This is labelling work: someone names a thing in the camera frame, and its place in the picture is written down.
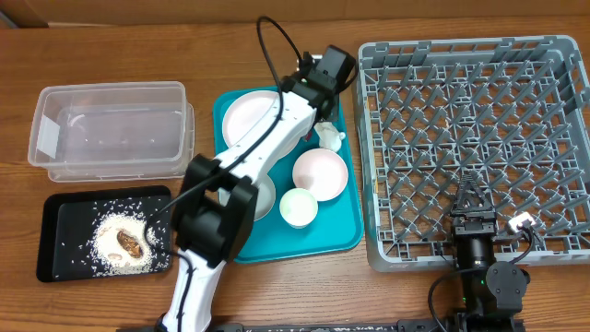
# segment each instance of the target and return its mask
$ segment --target metal grid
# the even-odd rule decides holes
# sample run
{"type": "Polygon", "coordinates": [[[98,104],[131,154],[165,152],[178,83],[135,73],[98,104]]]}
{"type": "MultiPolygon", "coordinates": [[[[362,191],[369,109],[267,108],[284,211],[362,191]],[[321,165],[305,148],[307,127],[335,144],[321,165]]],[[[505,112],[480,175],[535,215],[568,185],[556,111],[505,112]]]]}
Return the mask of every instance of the metal grid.
{"type": "Polygon", "coordinates": [[[575,116],[590,94],[584,95],[579,52],[564,60],[567,50],[555,49],[556,40],[572,42],[532,37],[361,47],[357,122],[372,152],[367,156],[361,138],[363,172],[372,179],[363,174],[372,196],[363,190],[365,209],[375,209],[373,218],[365,216],[367,245],[378,246],[371,248],[373,267],[442,267],[440,256],[451,258],[447,214],[462,169],[477,173],[497,208],[496,251],[506,254],[500,259],[525,250],[506,226],[524,211],[537,219],[542,240],[526,263],[559,264],[544,261],[552,255],[572,262],[563,256],[575,251],[590,259],[588,137],[575,116]]]}

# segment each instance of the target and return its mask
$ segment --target tray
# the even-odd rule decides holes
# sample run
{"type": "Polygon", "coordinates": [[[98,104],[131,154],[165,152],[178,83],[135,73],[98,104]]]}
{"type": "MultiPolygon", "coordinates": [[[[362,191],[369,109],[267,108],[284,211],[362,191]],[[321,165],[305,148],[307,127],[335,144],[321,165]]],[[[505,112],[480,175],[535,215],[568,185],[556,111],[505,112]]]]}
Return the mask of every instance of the tray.
{"type": "MultiPolygon", "coordinates": [[[[95,220],[106,213],[143,213],[147,217],[170,198],[170,190],[163,185],[50,196],[43,207],[37,279],[54,282],[107,277],[107,269],[90,258],[89,240],[99,227],[95,220]]],[[[164,212],[159,221],[154,227],[155,238],[170,249],[170,212],[164,212]]],[[[165,271],[170,266],[168,255],[157,254],[148,273],[165,271]]]]}
{"type": "MultiPolygon", "coordinates": [[[[242,95],[260,89],[231,91],[221,95],[216,100],[213,106],[216,154],[228,148],[221,131],[225,112],[242,95]]],[[[335,123],[335,126],[339,131],[346,132],[341,108],[339,120],[335,123]]],[[[308,142],[300,140],[290,154],[279,160],[270,170],[268,175],[275,184],[277,200],[266,216],[254,222],[252,234],[236,257],[236,262],[257,263],[342,251],[351,249],[359,243],[362,238],[363,223],[348,138],[344,139],[342,149],[338,151],[338,154],[348,167],[348,184],[344,192],[333,200],[319,202],[319,212],[316,219],[302,230],[293,229],[280,216],[278,211],[280,198],[289,189],[295,187],[291,174],[295,160],[303,152],[318,148],[318,142],[319,138],[313,132],[313,136],[308,142]]]]}
{"type": "Polygon", "coordinates": [[[527,244],[506,222],[527,211],[541,241],[523,264],[590,261],[590,88],[567,36],[370,42],[359,49],[355,120],[367,252],[379,271],[448,267],[448,211],[463,169],[498,212],[496,257],[527,244]]]}

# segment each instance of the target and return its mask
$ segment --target robotic arm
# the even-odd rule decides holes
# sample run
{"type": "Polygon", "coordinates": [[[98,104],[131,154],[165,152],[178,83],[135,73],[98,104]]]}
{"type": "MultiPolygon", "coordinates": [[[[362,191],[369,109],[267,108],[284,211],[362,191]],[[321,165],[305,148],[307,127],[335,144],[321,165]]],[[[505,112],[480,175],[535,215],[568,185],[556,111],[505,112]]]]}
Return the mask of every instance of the robotic arm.
{"type": "MultiPolygon", "coordinates": [[[[179,317],[184,332],[207,329],[221,271],[240,252],[252,231],[258,179],[277,162],[283,147],[305,136],[315,123],[337,118],[338,93],[349,85],[346,79],[355,66],[352,55],[334,46],[329,46],[321,59],[305,53],[299,71],[281,82],[284,107],[277,126],[242,163],[207,187],[210,192],[230,193],[227,201],[219,203],[201,191],[178,203],[172,227],[178,233],[179,253],[190,260],[194,271],[192,281],[187,282],[189,266],[181,260],[171,308],[159,322],[160,331],[178,331],[179,317]]],[[[197,155],[188,166],[181,193],[216,176],[237,160],[278,115],[276,100],[233,147],[213,160],[197,155]]]]}

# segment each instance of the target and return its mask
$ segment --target blue tray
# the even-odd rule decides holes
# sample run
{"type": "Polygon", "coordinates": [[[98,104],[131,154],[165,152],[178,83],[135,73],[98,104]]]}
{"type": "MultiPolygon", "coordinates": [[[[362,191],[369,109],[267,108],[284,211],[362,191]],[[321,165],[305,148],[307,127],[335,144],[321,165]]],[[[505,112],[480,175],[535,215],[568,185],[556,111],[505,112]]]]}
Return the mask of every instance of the blue tray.
{"type": "MultiPolygon", "coordinates": [[[[213,126],[215,153],[228,149],[223,140],[221,127],[223,116],[230,105],[242,95],[256,90],[274,90],[277,88],[260,88],[230,91],[221,95],[213,105],[213,126]]],[[[342,107],[336,128],[346,132],[342,107]]],[[[280,159],[268,172],[275,183],[277,200],[270,212],[254,222],[252,234],[235,261],[238,263],[257,263],[282,258],[299,257],[342,251],[354,248],[363,232],[357,181],[354,176],[348,136],[342,142],[338,155],[348,167],[348,184],[340,196],[327,202],[319,202],[319,211],[315,220],[306,228],[296,230],[283,220],[278,211],[280,198],[295,187],[291,171],[295,160],[305,151],[318,148],[319,138],[313,131],[313,137],[304,142],[300,140],[288,156],[280,159]]]]}

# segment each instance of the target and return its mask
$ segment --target transparent box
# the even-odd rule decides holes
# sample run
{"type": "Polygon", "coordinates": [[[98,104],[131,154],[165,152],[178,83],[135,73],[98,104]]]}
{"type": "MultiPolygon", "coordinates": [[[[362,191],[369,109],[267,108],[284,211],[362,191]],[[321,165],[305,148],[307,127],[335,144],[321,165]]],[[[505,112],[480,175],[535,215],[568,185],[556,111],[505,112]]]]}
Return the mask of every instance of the transparent box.
{"type": "Polygon", "coordinates": [[[49,87],[41,92],[29,163],[55,182],[182,177],[195,147],[180,82],[49,87]]]}

